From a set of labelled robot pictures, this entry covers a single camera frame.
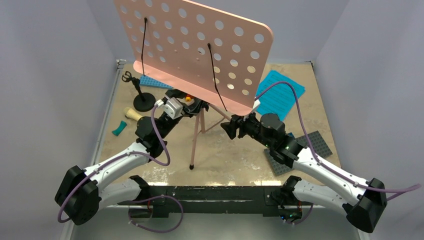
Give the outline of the blue sheet music page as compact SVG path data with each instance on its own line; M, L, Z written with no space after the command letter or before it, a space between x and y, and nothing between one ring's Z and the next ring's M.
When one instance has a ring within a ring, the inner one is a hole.
M280 74L276 70L271 70L259 84L256 96L272 84L280 81L288 82L294 88L298 98L300 98L306 91L304 86ZM259 101L260 105L256 110L259 114L264 115L274 113L278 115L281 121L286 118L296 102L291 88L286 84L278 84L272 87L259 98Z

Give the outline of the pink music stand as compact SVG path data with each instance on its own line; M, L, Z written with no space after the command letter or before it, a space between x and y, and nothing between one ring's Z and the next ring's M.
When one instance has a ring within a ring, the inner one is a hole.
M116 0L133 69L212 107L251 113L272 30L190 0Z

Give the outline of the beige toy microphone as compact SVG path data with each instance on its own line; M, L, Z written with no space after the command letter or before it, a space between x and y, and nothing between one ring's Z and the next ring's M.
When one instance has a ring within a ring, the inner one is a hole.
M131 107L125 107L123 110L124 116L127 119L138 122L143 116Z

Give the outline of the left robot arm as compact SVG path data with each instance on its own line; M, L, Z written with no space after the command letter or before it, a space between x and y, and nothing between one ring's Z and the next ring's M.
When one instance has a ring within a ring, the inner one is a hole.
M132 177L122 184L113 182L125 173L154 162L167 167L171 155L164 140L184 117L198 116L209 103L195 99L187 105L177 97L158 100L149 116L136 120L136 140L118 154L91 166L69 168L54 197L59 206L57 221L82 225L99 210L113 204L134 201L146 203L149 191L142 179Z

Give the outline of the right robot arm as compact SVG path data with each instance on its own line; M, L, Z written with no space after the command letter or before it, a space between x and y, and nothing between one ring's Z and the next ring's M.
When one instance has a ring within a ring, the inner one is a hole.
M220 125L228 137L249 136L269 149L278 163L317 179L317 186L300 179L281 189L280 196L288 204L296 200L314 203L344 214L357 229L373 233L387 204L384 183L351 174L313 153L312 148L286 133L286 127L274 113L260 119L255 113L233 115Z

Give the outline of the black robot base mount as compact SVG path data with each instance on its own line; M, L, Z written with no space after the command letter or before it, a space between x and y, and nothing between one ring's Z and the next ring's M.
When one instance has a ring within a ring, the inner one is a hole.
M150 186L121 205L143 206L154 218L170 213L259 214L297 222L311 204L295 200L281 186Z

